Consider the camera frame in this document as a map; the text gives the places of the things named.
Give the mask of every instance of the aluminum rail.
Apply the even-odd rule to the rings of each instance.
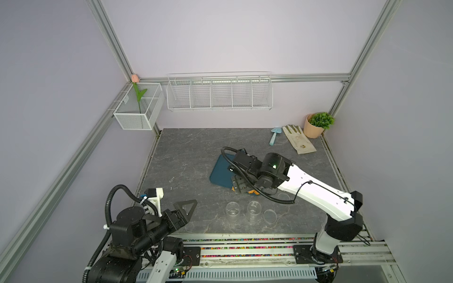
[[[100,0],[86,1],[91,9],[94,18],[96,19],[96,22],[99,25],[99,29],[104,35],[104,38],[107,41],[110,49],[112,50],[113,56],[115,56],[118,65],[120,66],[124,76],[126,77],[126,80],[129,81],[130,76],[133,74],[132,67],[127,61],[126,54],[124,53],[123,48],[121,47],[120,42],[116,37],[115,31],[113,30],[113,27],[108,19],[104,6],[102,6]]]
[[[347,82],[343,84],[340,93],[338,94],[332,107],[329,110],[330,115],[335,116],[338,113],[338,110],[340,109],[341,105],[346,99],[352,85],[354,84],[361,70],[365,66],[368,58],[371,55],[371,52],[373,51],[379,39],[383,35],[388,23],[395,15],[396,10],[398,10],[399,6],[401,5],[401,2],[402,0],[387,0],[386,4],[384,5],[384,8],[381,11],[381,14],[377,18],[376,23],[373,26],[373,30],[368,36],[368,39],[366,40],[365,45],[363,46],[362,51],[359,54],[359,57],[354,63],[354,66],[352,66],[350,72],[351,77]]]
[[[312,245],[314,235],[306,234],[174,234],[185,247],[201,247],[201,268],[289,267],[296,264],[294,245]],[[370,246],[355,238],[338,244],[343,257],[340,265],[396,265],[387,244],[373,242]]]
[[[218,77],[178,77],[178,81],[191,81],[191,80],[231,80],[236,77],[243,78],[259,78],[259,76],[218,76]],[[331,74],[292,74],[292,75],[271,75],[272,82],[344,82],[348,81],[350,75],[347,73],[331,73]],[[154,77],[142,78],[140,82],[158,82],[161,85],[167,85],[169,78],[167,77]]]

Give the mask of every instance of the cable tie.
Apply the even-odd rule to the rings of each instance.
[[[142,201],[140,202],[140,204],[142,204],[147,198],[148,198],[147,196],[144,196],[144,197],[142,198]]]

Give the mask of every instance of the potted plant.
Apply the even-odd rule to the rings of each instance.
[[[305,118],[304,135],[307,138],[315,139],[325,130],[329,129],[335,121],[327,112],[308,114]]]

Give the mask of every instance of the green plant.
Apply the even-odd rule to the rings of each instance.
[[[335,122],[335,118],[333,118],[327,112],[321,112],[313,115],[308,122],[313,126],[329,129],[330,125]]]
[[[139,90],[139,87],[137,86],[137,83],[133,82],[132,84],[134,85],[135,93],[137,94],[137,103],[139,104],[139,111],[140,111],[140,113],[141,113],[140,99],[143,97],[143,95],[146,93],[146,91],[147,91],[148,89],[145,88],[144,90],[140,91],[140,90]]]

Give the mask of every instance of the gardening glove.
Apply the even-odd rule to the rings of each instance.
[[[308,140],[299,126],[287,125],[283,127],[283,132],[288,138],[291,145],[297,151],[297,154],[315,152],[316,148]]]

